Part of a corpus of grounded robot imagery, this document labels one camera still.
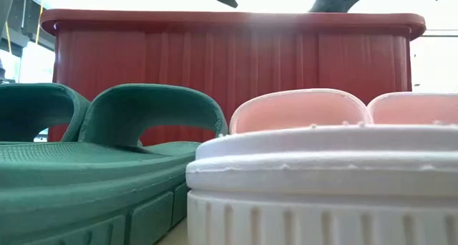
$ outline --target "planter rim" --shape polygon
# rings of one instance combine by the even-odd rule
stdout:
[[[206,11],[91,11],[77,9],[50,9],[43,12],[40,24],[44,31],[55,35],[57,23],[77,23],[87,26],[125,29],[171,27],[185,25],[234,27],[292,28],[319,32],[325,29],[407,29],[410,40],[420,37],[426,30],[425,21],[417,14],[350,14],[350,13],[305,13],[265,14],[247,12]]]

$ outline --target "red plastic planter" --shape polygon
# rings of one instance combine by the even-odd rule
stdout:
[[[331,87],[364,102],[411,90],[415,14],[249,14],[49,10],[54,81],[88,99],[130,82],[181,85],[213,97],[227,119],[250,98]],[[58,139],[54,130],[51,139]],[[202,140],[211,133],[155,128],[144,143]]]

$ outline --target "green slipper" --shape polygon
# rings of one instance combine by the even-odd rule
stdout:
[[[0,146],[0,244],[151,245],[185,217],[195,143],[137,147],[154,125],[226,134],[207,95],[121,85],[87,110],[77,143]]]
[[[89,101],[60,84],[0,85],[0,144],[33,142],[45,128],[68,123],[62,141],[77,141]]]

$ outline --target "floor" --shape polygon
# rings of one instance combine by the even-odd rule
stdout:
[[[187,219],[179,223],[157,245],[187,245]]]

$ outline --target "yellow pole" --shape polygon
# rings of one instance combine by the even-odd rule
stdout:
[[[7,39],[7,41],[8,41],[9,53],[12,54],[13,51],[11,50],[11,38],[9,37],[8,22],[5,22],[5,27],[6,27],[6,39]]]
[[[35,44],[38,44],[38,39],[40,38],[40,18],[42,17],[42,13],[43,13],[43,0],[42,0],[42,4],[40,6],[40,15],[38,16],[38,26],[36,26]]]

